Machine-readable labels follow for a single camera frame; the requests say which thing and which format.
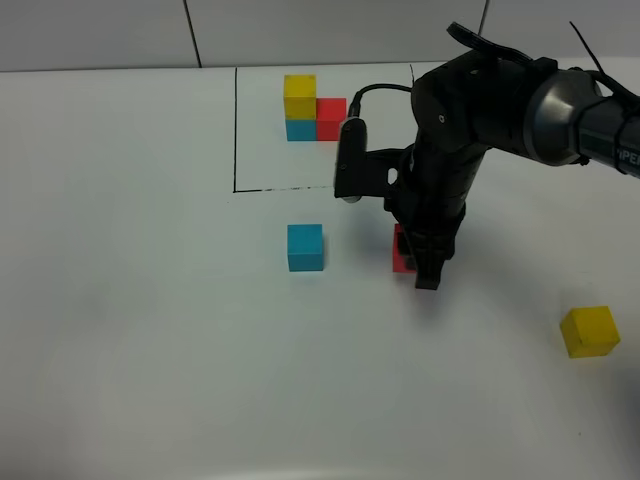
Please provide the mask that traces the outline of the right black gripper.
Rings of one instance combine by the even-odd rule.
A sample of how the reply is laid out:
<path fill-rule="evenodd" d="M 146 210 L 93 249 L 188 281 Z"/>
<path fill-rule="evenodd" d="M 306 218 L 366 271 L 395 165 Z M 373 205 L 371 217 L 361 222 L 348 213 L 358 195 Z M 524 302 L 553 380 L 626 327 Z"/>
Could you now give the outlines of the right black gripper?
<path fill-rule="evenodd" d="M 420 131 L 402 159 L 397 192 L 384 201 L 384 208 L 402 226 L 397 228 L 397 269 L 416 269 L 417 289 L 437 290 L 440 285 L 484 154 L 478 143 L 447 152 Z"/>

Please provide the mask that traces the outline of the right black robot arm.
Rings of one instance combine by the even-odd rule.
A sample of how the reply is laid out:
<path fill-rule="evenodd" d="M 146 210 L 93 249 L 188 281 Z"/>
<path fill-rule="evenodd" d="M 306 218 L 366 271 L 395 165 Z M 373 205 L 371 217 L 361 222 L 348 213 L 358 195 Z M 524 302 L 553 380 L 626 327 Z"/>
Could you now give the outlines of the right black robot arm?
<path fill-rule="evenodd" d="M 416 286 L 428 290 L 438 288 L 455 253 L 466 198 L 488 150 L 552 167 L 595 160 L 639 175 L 639 97 L 602 66 L 562 69 L 458 23 L 447 31 L 469 50 L 413 84 L 417 135 L 385 201 L 404 233 Z"/>

